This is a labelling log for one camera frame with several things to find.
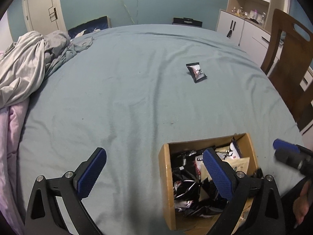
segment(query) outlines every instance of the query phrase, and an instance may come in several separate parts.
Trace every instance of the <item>wooden chair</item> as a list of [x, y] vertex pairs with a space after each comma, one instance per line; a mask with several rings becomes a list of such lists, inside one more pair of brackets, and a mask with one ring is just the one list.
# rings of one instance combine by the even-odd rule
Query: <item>wooden chair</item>
[[[309, 41], [295, 30], [295, 24], [308, 33]], [[306, 91], [303, 91], [300, 86], [313, 59], [313, 34], [293, 17], [275, 9], [270, 44], [261, 66], [266, 75], [273, 65], [282, 31], [286, 32], [284, 46], [269, 79], [283, 98], [295, 121], [299, 123], [304, 111], [308, 110], [313, 100], [313, 84], [310, 84]]]

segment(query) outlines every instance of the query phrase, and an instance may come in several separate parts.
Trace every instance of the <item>teal wall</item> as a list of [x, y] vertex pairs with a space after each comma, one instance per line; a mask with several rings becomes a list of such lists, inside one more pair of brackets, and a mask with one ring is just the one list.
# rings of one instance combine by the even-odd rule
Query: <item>teal wall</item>
[[7, 9], [7, 19], [13, 41], [18, 41], [18, 37], [27, 33], [27, 28], [23, 15], [22, 0], [14, 0]]
[[[60, 0], [67, 29], [107, 15], [112, 27], [131, 25], [122, 0]], [[171, 24], [173, 17], [189, 17], [215, 30], [219, 9], [228, 0], [124, 0], [135, 24]]]
[[[297, 0], [290, 0], [289, 15], [313, 32], [313, 25]], [[295, 28], [295, 30], [301, 34], [301, 29]]]

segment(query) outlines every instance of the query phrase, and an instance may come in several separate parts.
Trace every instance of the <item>pink blanket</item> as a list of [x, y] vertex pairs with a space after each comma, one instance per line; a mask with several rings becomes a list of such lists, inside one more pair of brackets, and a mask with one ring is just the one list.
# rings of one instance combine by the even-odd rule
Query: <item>pink blanket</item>
[[0, 211], [16, 234], [24, 224], [16, 207], [16, 157], [29, 98], [0, 110]]

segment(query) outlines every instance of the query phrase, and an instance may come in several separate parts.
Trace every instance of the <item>open cardboard box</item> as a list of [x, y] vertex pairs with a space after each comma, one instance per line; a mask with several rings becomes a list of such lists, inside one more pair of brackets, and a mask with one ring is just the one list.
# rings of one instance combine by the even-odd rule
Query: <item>open cardboard box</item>
[[[178, 143], [164, 144], [159, 153], [159, 166], [163, 200], [163, 215], [170, 230], [184, 230], [187, 235], [205, 235], [217, 221], [219, 215], [211, 218], [203, 217], [183, 217], [181, 213], [176, 213], [174, 208], [174, 192], [173, 179], [170, 156], [174, 153], [188, 150], [200, 150], [206, 147], [222, 146], [230, 144], [232, 138], [235, 137], [243, 157], [250, 157], [247, 175], [253, 173], [259, 168], [255, 150], [248, 133], [235, 134], [226, 137], [186, 141]], [[250, 209], [252, 199], [248, 199], [244, 207], [244, 211]]]

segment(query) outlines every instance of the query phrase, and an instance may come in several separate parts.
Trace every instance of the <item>bed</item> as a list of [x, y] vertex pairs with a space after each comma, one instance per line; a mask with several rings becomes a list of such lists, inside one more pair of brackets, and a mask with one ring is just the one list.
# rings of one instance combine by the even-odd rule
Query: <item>bed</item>
[[[104, 234], [183, 234], [162, 216], [162, 144], [249, 132], [281, 194], [300, 175], [273, 161], [276, 138], [303, 144], [277, 91], [240, 47], [214, 31], [175, 25], [106, 29], [30, 98], [18, 153], [25, 216], [38, 175], [62, 176], [97, 147], [108, 160], [83, 204]], [[206, 80], [194, 83], [187, 63]], [[75, 229], [61, 206], [69, 231]]]

